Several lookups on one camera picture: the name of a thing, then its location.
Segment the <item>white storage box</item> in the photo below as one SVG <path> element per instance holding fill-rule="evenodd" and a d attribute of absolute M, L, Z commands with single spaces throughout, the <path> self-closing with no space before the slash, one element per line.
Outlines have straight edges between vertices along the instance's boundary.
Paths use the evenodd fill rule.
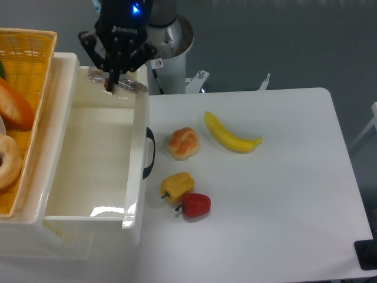
<path fill-rule="evenodd" d="M 153 166 L 145 168 L 148 94 L 112 96 L 78 65 L 55 53 L 31 183 L 15 216 L 0 219 L 0 255 L 87 258 L 95 232 L 138 244 Z M 135 78 L 147 85 L 145 66 Z"/>

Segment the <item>toy banana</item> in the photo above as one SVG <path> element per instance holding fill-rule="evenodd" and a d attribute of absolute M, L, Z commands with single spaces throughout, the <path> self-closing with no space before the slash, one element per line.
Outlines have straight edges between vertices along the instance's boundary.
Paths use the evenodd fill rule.
<path fill-rule="evenodd" d="M 204 121 L 212 135 L 226 148 L 240 153 L 254 150 L 261 142 L 262 137 L 255 140 L 241 139 L 229 132 L 211 112 L 206 111 Z"/>

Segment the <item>wicker basket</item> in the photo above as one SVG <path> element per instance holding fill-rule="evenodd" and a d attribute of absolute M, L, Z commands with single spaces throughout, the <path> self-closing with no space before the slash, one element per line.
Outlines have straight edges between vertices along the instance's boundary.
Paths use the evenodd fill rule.
<path fill-rule="evenodd" d="M 0 28 L 0 61 L 4 66 L 5 79 L 35 110 L 31 131 L 7 129 L 7 135 L 13 137 L 21 148 L 24 164 L 19 178 L 0 190 L 0 218 L 14 216 L 17 204 L 27 190 L 31 175 L 29 157 L 38 130 L 39 109 L 56 41 L 56 32 Z"/>

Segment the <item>toy pepper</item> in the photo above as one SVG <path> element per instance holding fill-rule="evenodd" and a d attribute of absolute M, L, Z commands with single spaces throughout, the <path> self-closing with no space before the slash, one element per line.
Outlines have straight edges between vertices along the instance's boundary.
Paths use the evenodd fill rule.
<path fill-rule="evenodd" d="M 182 204 L 176 208 L 187 217 L 198 217 L 208 213 L 211 209 L 211 199 L 200 193 L 185 193 L 182 196 Z"/>
<path fill-rule="evenodd" d="M 191 191 L 195 186 L 195 181 L 187 172 L 180 172 L 164 179 L 161 183 L 161 198 L 166 198 L 174 203 L 181 200 L 184 193 Z"/>

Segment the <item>black handle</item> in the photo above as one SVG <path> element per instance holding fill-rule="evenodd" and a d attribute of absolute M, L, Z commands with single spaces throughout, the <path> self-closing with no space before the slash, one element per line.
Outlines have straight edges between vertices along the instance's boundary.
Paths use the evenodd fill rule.
<path fill-rule="evenodd" d="M 144 168 L 143 179 L 145 179 L 146 177 L 148 177 L 149 174 L 152 172 L 152 168 L 153 168 L 153 165 L 154 165 L 154 158 L 156 156 L 156 141 L 154 140 L 154 136 L 153 136 L 152 130 L 149 129 L 148 127 L 147 127 L 147 138 L 151 139 L 152 142 L 153 142 L 153 158 L 152 158 L 151 165 L 149 165 L 148 167 Z"/>

